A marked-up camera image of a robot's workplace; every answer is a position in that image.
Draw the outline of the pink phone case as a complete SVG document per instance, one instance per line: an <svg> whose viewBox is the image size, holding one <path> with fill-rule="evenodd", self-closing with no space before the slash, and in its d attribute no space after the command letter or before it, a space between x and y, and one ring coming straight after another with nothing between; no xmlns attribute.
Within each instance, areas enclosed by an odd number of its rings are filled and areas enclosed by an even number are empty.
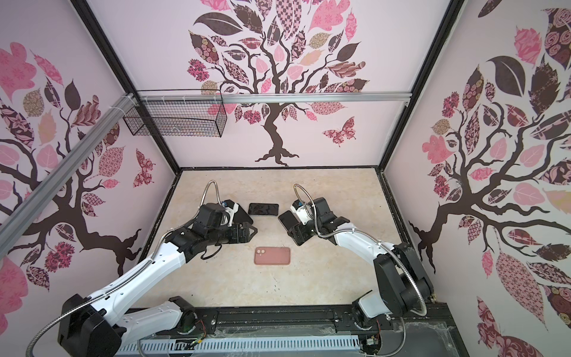
<svg viewBox="0 0 571 357"><path fill-rule="evenodd" d="M288 266L291 263L291 249L288 247L257 247L254 264L257 266Z"/></svg>

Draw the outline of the purple smartphone black screen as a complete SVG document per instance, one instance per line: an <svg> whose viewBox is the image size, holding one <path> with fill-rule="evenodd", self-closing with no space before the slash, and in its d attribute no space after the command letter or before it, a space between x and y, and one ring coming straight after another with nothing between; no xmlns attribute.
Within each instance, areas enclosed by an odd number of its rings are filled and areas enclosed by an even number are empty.
<svg viewBox="0 0 571 357"><path fill-rule="evenodd" d="M286 211L281 215L279 215L278 220L286 231L290 231L300 223L297 216L293 214L291 211Z"/></svg>

